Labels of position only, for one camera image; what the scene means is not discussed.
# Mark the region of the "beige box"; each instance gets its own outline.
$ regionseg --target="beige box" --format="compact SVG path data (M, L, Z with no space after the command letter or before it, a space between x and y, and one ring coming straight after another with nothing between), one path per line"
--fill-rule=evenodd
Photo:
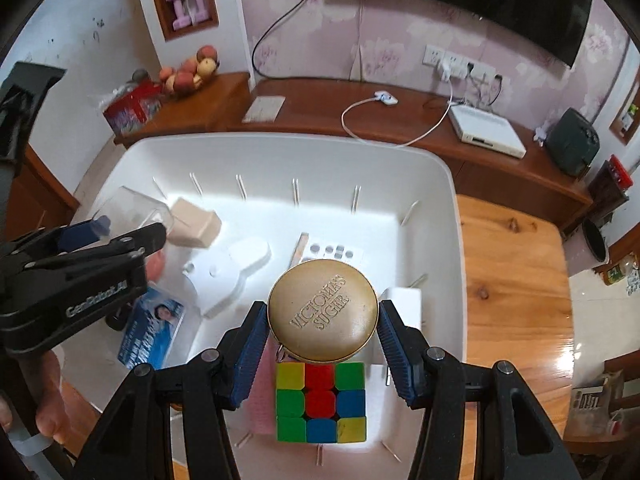
M171 208L174 217L174 228L167 235L167 240L183 247L207 248L220 234L222 222L213 211L193 205L183 198Z

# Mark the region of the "round tin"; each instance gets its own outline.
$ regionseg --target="round tin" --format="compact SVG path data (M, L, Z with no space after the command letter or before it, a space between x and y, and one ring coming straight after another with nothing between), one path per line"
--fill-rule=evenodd
M289 269L273 286L267 317L291 356L313 364L338 363L373 336L378 300L369 280L354 267L309 260Z

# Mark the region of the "black speaker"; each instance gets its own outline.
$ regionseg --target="black speaker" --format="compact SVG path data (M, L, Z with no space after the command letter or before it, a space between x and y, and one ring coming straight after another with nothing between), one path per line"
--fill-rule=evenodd
M593 125L580 112L569 108L546 138L545 146L563 173L584 175L600 149Z

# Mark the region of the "wall socket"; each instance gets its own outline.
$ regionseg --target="wall socket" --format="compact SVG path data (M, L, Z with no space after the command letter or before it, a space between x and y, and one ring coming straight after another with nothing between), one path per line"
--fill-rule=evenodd
M468 75L468 64L473 63L474 68L471 71L471 77L476 81L491 84L494 80L495 68L487 65L487 63L479 62L465 56L460 56L455 52L448 52L442 48L433 45L427 45L424 52L422 63L427 66L437 66L441 60L445 60L451 67L451 77L465 79Z

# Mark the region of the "pink wallpaper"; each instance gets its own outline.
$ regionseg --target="pink wallpaper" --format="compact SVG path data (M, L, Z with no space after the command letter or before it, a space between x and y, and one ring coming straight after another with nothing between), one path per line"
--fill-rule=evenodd
M249 45L299 0L242 0ZM494 66L504 76L493 110L529 128L554 123L573 107L592 120L622 62L628 36L603 0L569 69L525 38L433 0L309 0L257 53L269 75L352 78L448 94L422 59L427 44ZM456 96L475 99L466 82ZM490 89L483 89L485 97Z

